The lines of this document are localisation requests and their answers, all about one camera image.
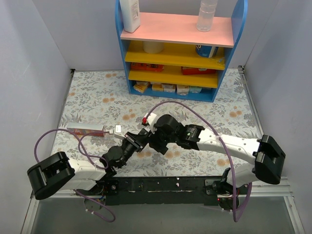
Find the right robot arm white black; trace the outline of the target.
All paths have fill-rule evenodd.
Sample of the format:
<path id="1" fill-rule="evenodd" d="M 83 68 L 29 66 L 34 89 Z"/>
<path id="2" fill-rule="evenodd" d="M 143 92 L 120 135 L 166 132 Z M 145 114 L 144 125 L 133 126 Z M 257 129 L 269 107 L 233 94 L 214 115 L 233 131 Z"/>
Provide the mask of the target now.
<path id="1" fill-rule="evenodd" d="M 154 113 L 146 115 L 143 122 L 151 129 L 149 146 L 159 153 L 165 154 L 167 144 L 175 143 L 183 149 L 229 154 L 245 161 L 221 180 L 220 187 L 227 194 L 258 180 L 272 185 L 280 183 L 286 154 L 271 136 L 247 139 L 216 135 L 199 125 L 184 126 L 171 115 L 158 117 Z"/>

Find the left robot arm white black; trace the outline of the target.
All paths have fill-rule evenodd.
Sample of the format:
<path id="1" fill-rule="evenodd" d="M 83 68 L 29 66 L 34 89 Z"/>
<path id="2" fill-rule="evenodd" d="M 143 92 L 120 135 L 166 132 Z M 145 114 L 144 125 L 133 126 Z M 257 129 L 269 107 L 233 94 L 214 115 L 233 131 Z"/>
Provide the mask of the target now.
<path id="1" fill-rule="evenodd" d="M 121 133 L 118 125 L 108 134 L 122 140 L 120 146 L 111 147 L 98 156 L 97 161 L 70 159 L 65 152 L 57 152 L 32 166 L 27 171 L 31 187 L 37 200 L 51 197 L 60 190 L 85 190 L 93 195 L 103 191 L 103 178 L 111 178 L 116 168 L 122 168 L 129 158 L 140 152 L 148 143 L 150 132 L 142 129 L 138 134 Z"/>

